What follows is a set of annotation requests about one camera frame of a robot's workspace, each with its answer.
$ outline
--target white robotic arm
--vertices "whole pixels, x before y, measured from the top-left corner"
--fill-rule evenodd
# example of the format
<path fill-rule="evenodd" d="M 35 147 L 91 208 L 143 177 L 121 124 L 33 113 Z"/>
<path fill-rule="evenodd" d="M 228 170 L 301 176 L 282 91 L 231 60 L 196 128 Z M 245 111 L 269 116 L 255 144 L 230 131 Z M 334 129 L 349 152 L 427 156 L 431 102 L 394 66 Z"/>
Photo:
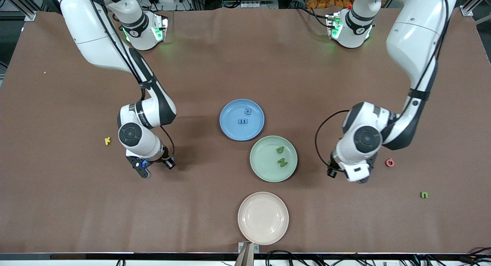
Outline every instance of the white robotic arm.
<path fill-rule="evenodd" d="M 330 168 L 342 170 L 350 182 L 366 182 L 381 146 L 397 150 L 411 143 L 437 73 L 437 48 L 456 0 L 402 2 L 404 7 L 386 45 L 390 57 L 409 76 L 410 91 L 401 114 L 367 102 L 358 103 L 349 111 L 343 123 L 344 136 L 331 154 Z M 350 48 L 361 45 L 379 8 L 379 0 L 355 0 L 351 11 L 344 9 L 338 16 L 337 27 L 330 31 L 333 39 Z"/>
<path fill-rule="evenodd" d="M 162 40 L 161 16 L 143 12 L 136 0 L 58 0 L 68 30 L 84 58 L 105 69 L 132 73 L 142 90 L 142 98 L 121 107 L 117 122 L 118 138 L 126 157 L 144 178 L 153 162 L 174 166 L 172 155 L 150 129 L 170 124 L 176 107 L 140 53 L 118 36 L 106 7 L 118 17 L 133 46 L 149 49 Z M 151 98 L 145 99 L 148 91 Z"/>

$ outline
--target metal bracket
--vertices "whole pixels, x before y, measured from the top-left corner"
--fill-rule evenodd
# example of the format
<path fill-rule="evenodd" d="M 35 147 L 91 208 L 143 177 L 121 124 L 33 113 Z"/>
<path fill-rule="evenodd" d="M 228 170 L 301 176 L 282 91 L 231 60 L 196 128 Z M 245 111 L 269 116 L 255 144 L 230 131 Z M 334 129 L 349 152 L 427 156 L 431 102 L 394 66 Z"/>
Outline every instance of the metal bracket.
<path fill-rule="evenodd" d="M 242 247 L 244 246 L 244 243 L 249 243 L 249 242 L 239 242 L 239 252 L 241 252 Z M 259 253 L 259 245 L 254 244 L 254 253 L 258 254 Z"/>
<path fill-rule="evenodd" d="M 254 266 L 254 253 L 259 253 L 259 245 L 252 242 L 239 242 L 239 256 L 235 266 Z"/>
<path fill-rule="evenodd" d="M 126 156 L 126 159 L 130 162 L 133 169 L 137 171 L 137 173 L 142 178 L 150 178 L 152 173 L 147 169 L 153 162 L 147 161 L 138 157 Z"/>
<path fill-rule="evenodd" d="M 472 13 L 472 11 L 465 11 L 463 9 L 463 6 L 460 6 L 460 9 L 461 9 L 461 13 L 462 13 L 462 16 L 465 16 L 465 17 L 471 17 L 473 16 L 474 14 Z"/>
<path fill-rule="evenodd" d="M 491 19 L 491 13 L 489 13 L 488 16 L 485 16 L 484 18 L 482 19 L 478 19 L 476 20 L 476 25 L 480 25 L 481 23 L 485 22 L 485 21 L 489 21 Z"/>
<path fill-rule="evenodd" d="M 34 12 L 34 14 L 32 15 L 26 15 L 26 17 L 24 18 L 24 21 L 34 21 L 36 19 L 36 12 Z"/>

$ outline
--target green indicator light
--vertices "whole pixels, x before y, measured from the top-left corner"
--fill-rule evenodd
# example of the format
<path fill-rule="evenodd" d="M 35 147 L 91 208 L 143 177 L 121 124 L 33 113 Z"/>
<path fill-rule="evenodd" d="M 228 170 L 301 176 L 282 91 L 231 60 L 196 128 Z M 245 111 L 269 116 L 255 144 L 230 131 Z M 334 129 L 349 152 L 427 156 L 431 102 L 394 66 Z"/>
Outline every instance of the green indicator light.
<path fill-rule="evenodd" d="M 124 28 L 123 28 L 123 33 L 126 36 L 126 40 L 130 42 L 130 38 L 128 37 L 128 34 L 126 33 L 126 30 L 124 30 Z"/>
<path fill-rule="evenodd" d="M 333 30 L 333 38 L 337 39 L 339 37 L 339 32 L 341 31 L 341 29 L 343 28 L 343 24 L 342 23 L 339 23 L 339 25 L 334 28 Z"/>
<path fill-rule="evenodd" d="M 372 27 L 373 26 L 370 26 L 370 28 L 368 28 L 368 32 L 367 32 L 367 35 L 366 35 L 365 39 L 367 39 L 370 36 L 370 30 L 372 30 Z"/>
<path fill-rule="evenodd" d="M 155 39 L 156 39 L 156 40 L 162 40 L 162 38 L 163 38 L 163 37 L 162 37 L 162 31 L 161 31 L 160 29 L 158 29 L 158 28 L 154 28 L 154 29 L 152 30 L 152 32 L 154 33 L 154 35 L 155 35 Z"/>

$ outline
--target brown tabletop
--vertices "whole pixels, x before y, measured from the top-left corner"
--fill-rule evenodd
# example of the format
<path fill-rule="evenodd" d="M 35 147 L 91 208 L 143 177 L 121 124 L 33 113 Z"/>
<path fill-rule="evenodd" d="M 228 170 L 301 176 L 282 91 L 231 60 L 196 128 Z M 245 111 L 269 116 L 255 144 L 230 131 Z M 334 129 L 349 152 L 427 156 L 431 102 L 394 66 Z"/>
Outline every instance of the brown tabletop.
<path fill-rule="evenodd" d="M 398 12 L 382 9 L 354 50 L 296 10 L 167 13 L 167 42 L 142 55 L 177 106 L 167 126 L 177 166 L 151 166 L 149 180 L 117 141 L 120 107 L 140 96 L 133 77 L 87 63 L 62 16 L 38 13 L 25 24 L 0 91 L 0 252 L 236 251 L 245 240 L 239 205 L 258 191 L 282 198 L 290 214 L 285 236 L 262 251 L 445 253 L 491 245 L 491 67 L 471 18 L 454 12 L 409 147 L 381 149 L 364 185 L 327 177 L 316 155 L 315 131 L 333 112 L 361 101 L 400 112 L 409 79 L 385 45 Z M 265 112 L 263 131 L 247 142 L 219 128 L 221 109 L 238 98 Z M 320 133 L 326 157 L 343 117 Z M 264 182 L 249 166 L 254 142 L 268 135 L 298 152 L 284 182 Z M 384 166 L 389 157 L 392 168 Z"/>

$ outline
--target green plate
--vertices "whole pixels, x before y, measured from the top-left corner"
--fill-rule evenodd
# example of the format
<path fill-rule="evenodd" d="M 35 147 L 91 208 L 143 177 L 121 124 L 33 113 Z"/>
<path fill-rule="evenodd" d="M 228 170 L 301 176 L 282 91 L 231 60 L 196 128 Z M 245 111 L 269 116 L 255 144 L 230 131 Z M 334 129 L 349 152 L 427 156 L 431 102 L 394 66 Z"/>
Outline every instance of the green plate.
<path fill-rule="evenodd" d="M 250 165 L 258 177 L 267 182 L 282 182 L 297 168 L 295 147 L 279 136 L 263 137 L 250 151 Z"/>

